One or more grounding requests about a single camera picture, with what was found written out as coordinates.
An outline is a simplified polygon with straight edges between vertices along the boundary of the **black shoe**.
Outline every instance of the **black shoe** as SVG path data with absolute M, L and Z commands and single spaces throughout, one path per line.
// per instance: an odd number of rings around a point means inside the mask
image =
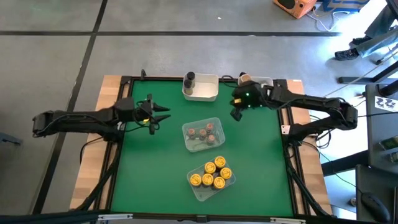
M 340 52 L 335 52 L 335 57 L 337 60 L 352 60 L 356 59 L 359 53 L 356 49 L 343 50 Z
M 355 45 L 359 45 L 362 43 L 365 43 L 368 40 L 371 40 L 372 37 L 368 37 L 368 36 L 364 36 L 364 37 L 360 37 L 360 38 L 354 38 L 353 41 L 351 41 L 351 43 L 355 44 Z

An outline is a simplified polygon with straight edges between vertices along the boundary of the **concrete floor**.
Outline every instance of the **concrete floor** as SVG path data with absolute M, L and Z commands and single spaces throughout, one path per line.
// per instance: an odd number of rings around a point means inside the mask
M 91 31 L 101 2 L 2 0 L 0 33 Z M 334 32 L 342 32 L 339 37 L 98 36 L 75 110 L 94 109 L 103 75 L 138 75 L 142 68 L 148 75 L 175 76 L 192 70 L 237 76 L 245 71 L 301 79 L 307 94 L 323 96 L 341 86 L 337 77 L 362 75 L 374 68 L 372 60 L 378 54 L 347 62 L 331 58 L 335 51 L 348 49 L 352 37 L 363 35 L 383 4 L 372 0 L 360 14 L 338 14 L 342 19 Z M 329 16 L 322 20 L 331 22 Z M 271 0 L 112 0 L 99 30 L 319 32 L 315 21 L 296 20 Z M 53 136 L 34 139 L 31 119 L 46 110 L 66 108 L 89 38 L 0 35 L 0 131 L 24 140 L 20 147 L 0 145 L 2 215 L 29 213 L 54 140 Z M 362 85 L 350 86 L 333 96 L 351 98 L 363 90 Z M 85 134 L 67 134 L 44 212 L 68 209 L 79 169 L 78 151 L 85 139 Z

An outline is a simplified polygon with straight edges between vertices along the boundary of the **green mat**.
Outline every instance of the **green mat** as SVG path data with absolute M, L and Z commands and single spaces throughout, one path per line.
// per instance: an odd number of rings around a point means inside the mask
M 289 184 L 282 155 L 276 111 L 247 110 L 240 122 L 230 115 L 233 88 L 220 83 L 214 102 L 187 101 L 182 82 L 135 81 L 136 101 L 152 93 L 159 105 L 171 108 L 160 130 L 126 133 L 114 188 L 112 212 L 204 215 L 292 216 Z M 191 153 L 185 148 L 182 125 L 217 117 L 226 141 L 220 147 Z M 137 125 L 129 123 L 127 129 Z M 224 156 L 236 176 L 232 186 L 199 202 L 187 173 L 216 156 Z

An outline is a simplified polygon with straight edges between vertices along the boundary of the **pants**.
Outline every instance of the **pants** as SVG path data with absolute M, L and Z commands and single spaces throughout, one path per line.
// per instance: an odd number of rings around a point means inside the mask
M 395 19 L 390 8 L 384 7 L 365 32 L 372 39 L 356 47 L 361 57 L 367 57 L 382 47 L 398 42 L 398 29 L 389 31 Z

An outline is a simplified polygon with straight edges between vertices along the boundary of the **orange speaker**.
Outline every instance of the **orange speaker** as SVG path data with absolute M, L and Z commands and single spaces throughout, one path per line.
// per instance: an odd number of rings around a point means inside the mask
M 311 11 L 317 0 L 274 0 L 274 3 L 290 15 L 300 19 Z

